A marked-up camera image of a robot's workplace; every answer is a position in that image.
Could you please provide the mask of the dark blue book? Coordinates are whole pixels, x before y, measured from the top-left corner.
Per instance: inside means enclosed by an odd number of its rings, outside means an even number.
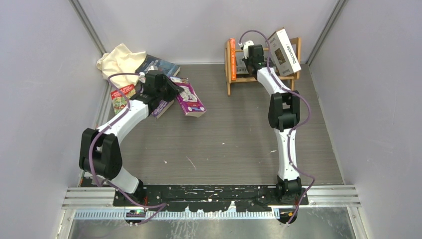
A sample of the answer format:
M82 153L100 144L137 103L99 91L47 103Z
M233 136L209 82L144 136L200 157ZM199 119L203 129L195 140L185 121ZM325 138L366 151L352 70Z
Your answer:
M176 76L180 71L180 66L169 61L154 57L147 54L145 60L135 70L135 73L144 72L148 70L159 70L167 76Z

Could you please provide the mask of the purple cartoon book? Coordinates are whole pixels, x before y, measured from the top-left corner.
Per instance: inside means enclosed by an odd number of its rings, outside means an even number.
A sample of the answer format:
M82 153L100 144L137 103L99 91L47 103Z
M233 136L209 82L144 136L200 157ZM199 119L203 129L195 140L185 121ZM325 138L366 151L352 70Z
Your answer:
M183 91L177 95L177 101L179 102L184 115L197 118L201 117L207 110L197 96L188 78L171 76L170 79L183 89Z

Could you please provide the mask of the white Decorate book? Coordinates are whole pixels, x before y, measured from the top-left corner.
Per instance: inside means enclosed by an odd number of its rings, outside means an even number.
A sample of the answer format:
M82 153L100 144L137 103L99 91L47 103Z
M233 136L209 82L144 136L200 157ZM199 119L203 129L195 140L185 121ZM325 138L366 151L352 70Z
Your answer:
M300 61L285 28L275 31L268 38L268 42L271 59L281 76L289 76L301 70Z

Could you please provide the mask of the orange treehouse book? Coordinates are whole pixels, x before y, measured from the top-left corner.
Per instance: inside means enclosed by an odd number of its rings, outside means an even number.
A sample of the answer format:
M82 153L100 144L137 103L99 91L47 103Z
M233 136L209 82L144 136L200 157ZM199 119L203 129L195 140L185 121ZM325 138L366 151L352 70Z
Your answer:
M230 81L236 80L236 67L235 67L235 39L229 39L229 56L230 56Z

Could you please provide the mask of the wooden book rack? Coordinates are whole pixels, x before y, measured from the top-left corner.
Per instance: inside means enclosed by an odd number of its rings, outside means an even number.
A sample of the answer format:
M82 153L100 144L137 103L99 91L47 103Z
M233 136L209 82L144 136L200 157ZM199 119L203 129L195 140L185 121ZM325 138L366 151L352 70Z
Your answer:
M297 56L297 60L300 61L301 59L301 43L302 39L300 37L291 38L290 43L295 47L295 54ZM236 49L235 45L237 45L237 42L235 41L235 38L229 38L226 42L225 46L225 77L226 77L226 84L227 84L227 95L231 95L231 84L233 83L246 83L246 82L257 82L257 80L251 76L251 75L239 75L237 74L235 76L235 52L241 52L243 55L243 51L240 49ZM300 72L296 72L294 74L290 74L289 76L278 76L280 80L289 80L289 88L291 90L295 89L295 80L299 79Z

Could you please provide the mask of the grey ianra book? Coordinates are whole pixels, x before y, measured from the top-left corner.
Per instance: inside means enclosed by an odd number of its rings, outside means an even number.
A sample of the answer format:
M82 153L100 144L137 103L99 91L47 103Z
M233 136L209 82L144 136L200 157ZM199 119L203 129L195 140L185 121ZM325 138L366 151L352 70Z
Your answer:
M244 54L242 52L235 53L235 67L236 67L236 77L246 77L249 75L247 67L243 61Z

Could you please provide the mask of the purple yellow treehouse book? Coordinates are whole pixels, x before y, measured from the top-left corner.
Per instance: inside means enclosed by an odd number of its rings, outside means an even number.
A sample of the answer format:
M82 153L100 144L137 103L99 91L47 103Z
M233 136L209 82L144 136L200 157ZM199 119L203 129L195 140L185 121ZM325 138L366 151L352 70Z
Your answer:
M161 101L159 106L151 113L152 116L154 116L156 119L160 118L165 111L174 103L174 100L170 102Z

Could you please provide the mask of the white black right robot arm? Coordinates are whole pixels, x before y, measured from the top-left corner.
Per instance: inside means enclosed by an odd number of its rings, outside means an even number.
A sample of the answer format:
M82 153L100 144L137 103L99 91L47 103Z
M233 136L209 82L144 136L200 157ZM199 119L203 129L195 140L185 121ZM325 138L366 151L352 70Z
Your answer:
M275 197L284 205L291 203L302 193L299 172L295 169L296 147L295 127L300 121L300 100L286 87L264 58L264 49L260 44L247 41L242 47L248 72L265 88L270 95L268 122L274 129L278 153L279 169Z

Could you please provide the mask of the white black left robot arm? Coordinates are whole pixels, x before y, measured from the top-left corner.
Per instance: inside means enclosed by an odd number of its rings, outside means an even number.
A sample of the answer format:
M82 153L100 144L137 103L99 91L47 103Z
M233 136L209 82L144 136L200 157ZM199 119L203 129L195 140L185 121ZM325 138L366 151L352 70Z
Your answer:
M141 121L148 118L162 101L174 100L183 88L159 70L138 73L141 90L130 98L121 95L127 105L111 120L97 129L82 133L79 167L89 172L98 187L114 187L134 206L145 199L144 183L123 166L120 143Z

